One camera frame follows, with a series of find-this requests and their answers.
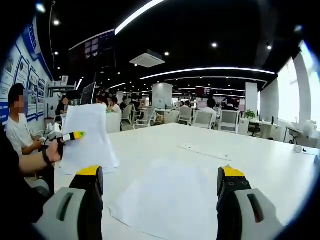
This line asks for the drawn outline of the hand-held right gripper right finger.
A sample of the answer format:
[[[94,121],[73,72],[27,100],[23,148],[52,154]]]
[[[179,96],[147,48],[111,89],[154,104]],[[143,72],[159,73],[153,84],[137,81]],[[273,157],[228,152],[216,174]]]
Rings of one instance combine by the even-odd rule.
[[[276,207],[240,170],[218,169],[217,197],[218,240],[274,240],[281,232]]]

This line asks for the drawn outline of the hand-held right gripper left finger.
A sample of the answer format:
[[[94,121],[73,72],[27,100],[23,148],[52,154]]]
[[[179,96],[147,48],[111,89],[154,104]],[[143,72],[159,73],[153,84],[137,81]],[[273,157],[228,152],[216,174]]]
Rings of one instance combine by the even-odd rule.
[[[101,240],[103,193],[103,168],[84,168],[44,204],[33,225],[45,240]]]

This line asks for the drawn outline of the person's left hand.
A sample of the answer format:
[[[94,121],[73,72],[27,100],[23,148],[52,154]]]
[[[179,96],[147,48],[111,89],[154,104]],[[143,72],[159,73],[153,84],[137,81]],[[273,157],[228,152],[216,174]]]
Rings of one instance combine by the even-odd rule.
[[[60,139],[53,140],[46,149],[46,156],[51,163],[59,162],[63,157],[64,143]]]

